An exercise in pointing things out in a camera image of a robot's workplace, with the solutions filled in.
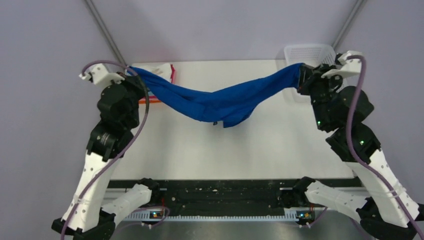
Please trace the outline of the blue t shirt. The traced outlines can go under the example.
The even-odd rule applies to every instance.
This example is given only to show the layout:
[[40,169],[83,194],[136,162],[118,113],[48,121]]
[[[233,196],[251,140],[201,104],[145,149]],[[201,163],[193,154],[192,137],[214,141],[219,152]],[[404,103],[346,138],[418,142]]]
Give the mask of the blue t shirt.
[[287,88],[298,88],[303,63],[289,65],[269,76],[206,92],[175,85],[142,68],[133,67],[147,88],[164,104],[200,122],[234,127],[248,119],[263,101]]

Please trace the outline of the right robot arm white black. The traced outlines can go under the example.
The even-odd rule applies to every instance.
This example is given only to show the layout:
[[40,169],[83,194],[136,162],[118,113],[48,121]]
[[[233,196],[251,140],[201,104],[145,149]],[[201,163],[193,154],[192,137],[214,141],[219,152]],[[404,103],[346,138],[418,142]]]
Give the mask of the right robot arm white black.
[[283,205],[333,209],[378,240],[412,240],[424,232],[424,206],[414,201],[388,165],[381,142],[364,120],[374,110],[362,81],[342,87],[332,65],[299,64],[297,92],[309,96],[317,128],[329,133],[330,149],[359,178],[368,196],[350,194],[311,178],[299,179],[283,192]]

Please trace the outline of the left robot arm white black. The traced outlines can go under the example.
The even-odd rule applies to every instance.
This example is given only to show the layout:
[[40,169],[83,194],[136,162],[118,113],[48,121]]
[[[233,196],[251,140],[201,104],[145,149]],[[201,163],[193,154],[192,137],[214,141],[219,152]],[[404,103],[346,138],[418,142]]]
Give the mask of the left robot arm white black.
[[61,239],[108,240],[128,215],[160,202],[159,185],[150,178],[139,180],[111,203],[103,202],[115,168],[145,126],[147,115],[139,115],[139,101],[147,94],[137,75],[106,83],[97,104],[100,121],[90,133],[78,186],[66,212],[52,222]]

